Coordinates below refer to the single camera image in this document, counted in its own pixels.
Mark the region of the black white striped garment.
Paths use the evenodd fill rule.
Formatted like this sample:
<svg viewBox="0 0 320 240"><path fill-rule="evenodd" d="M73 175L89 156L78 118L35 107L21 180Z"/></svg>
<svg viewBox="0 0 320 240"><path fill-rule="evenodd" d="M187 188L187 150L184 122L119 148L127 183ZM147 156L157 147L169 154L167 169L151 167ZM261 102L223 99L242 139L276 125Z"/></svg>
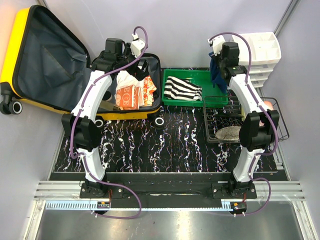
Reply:
<svg viewBox="0 0 320 240"><path fill-rule="evenodd" d="M202 87L190 82L169 76L164 83L163 96L170 100L202 101Z"/></svg>

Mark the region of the orange floral pattern cloth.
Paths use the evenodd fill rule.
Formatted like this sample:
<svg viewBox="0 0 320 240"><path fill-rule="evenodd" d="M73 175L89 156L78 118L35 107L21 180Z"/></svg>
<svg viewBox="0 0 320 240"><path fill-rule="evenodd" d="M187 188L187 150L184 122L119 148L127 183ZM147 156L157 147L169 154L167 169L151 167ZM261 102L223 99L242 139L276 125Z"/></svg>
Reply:
<svg viewBox="0 0 320 240"><path fill-rule="evenodd" d="M153 93L157 90L151 76L146 76L143 80L140 80L137 86L139 87L139 106L151 107L154 103Z"/></svg>

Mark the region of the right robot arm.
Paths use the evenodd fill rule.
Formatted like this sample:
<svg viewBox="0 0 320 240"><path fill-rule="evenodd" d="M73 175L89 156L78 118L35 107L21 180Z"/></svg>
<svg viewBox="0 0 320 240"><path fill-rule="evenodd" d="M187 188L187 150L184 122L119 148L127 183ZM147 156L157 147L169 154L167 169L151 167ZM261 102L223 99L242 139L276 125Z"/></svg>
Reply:
<svg viewBox="0 0 320 240"><path fill-rule="evenodd" d="M249 72L239 64L240 49L236 42L224 42L217 55L221 77L231 89L244 112L239 130L241 153L227 183L228 195L244 196L253 187L255 165L271 143L277 143L280 114L270 110L253 87Z"/></svg>

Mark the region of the navy blue garment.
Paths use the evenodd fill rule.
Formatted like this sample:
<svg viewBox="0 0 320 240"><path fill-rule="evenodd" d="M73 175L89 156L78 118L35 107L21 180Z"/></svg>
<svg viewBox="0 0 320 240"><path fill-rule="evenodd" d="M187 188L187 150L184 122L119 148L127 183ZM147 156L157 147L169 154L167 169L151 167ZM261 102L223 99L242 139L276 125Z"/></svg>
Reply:
<svg viewBox="0 0 320 240"><path fill-rule="evenodd" d="M208 55L210 57L209 71L210 71L210 80L212 82L212 86L214 88L218 87L223 94L226 94L228 87L225 80L222 78L220 68L215 61L216 55L214 54L213 51L210 52Z"/></svg>

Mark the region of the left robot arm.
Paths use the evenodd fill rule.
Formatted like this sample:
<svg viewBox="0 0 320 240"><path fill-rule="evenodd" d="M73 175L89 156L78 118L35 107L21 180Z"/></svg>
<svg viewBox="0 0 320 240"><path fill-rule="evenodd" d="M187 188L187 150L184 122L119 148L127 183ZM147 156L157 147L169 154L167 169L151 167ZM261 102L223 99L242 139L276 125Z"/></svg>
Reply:
<svg viewBox="0 0 320 240"><path fill-rule="evenodd" d="M96 126L96 115L103 96L112 83L112 74L125 70L137 63L148 48L148 39L142 40L134 35L130 50L136 54L134 60L110 72L95 70L91 73L88 85L80 101L69 114L63 114L62 125L69 134L70 157L81 158L85 169L85 181L81 185L80 197L95 196L103 198L109 194L108 187L122 187L121 184L104 181L105 171L99 155L99 143L102 137Z"/></svg>

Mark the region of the yellow Pikachu suitcase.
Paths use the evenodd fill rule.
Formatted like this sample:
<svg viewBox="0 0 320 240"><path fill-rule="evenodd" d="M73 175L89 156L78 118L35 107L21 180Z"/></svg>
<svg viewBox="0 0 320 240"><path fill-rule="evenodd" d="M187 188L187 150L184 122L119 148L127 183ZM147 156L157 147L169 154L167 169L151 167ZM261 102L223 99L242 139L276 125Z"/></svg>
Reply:
<svg viewBox="0 0 320 240"><path fill-rule="evenodd" d="M155 127L164 125L159 115L162 104L160 60L146 51L139 60L140 68L143 60L148 62L149 76L157 88L152 106L114 111L99 106L95 117L97 127L103 121L147 118L153 120ZM46 7L33 5L20 10L15 17L0 76L1 113L18 115L23 110L21 101L27 101L62 115L70 114L89 83L92 62L83 43ZM118 73L111 75L112 83L102 101L116 104Z"/></svg>

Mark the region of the orange bunny pattern garment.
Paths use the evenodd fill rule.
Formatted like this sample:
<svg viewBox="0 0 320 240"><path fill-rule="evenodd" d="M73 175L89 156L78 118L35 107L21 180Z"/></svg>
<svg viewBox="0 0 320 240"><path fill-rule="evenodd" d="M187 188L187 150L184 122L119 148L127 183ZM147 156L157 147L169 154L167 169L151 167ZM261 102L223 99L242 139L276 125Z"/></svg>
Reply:
<svg viewBox="0 0 320 240"><path fill-rule="evenodd" d="M123 110L139 110L141 87L130 85L116 91L115 104Z"/></svg>

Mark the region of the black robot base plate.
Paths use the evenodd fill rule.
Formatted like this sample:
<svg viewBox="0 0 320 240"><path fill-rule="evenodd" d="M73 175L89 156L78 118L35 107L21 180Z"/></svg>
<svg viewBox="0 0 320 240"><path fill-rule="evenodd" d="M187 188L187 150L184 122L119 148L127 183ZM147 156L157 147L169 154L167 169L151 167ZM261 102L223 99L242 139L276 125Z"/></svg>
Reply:
<svg viewBox="0 0 320 240"><path fill-rule="evenodd" d="M230 190L230 173L108 173L110 185L85 180L81 199L109 199L115 208L178 209L219 208L222 200L257 198L253 183Z"/></svg>

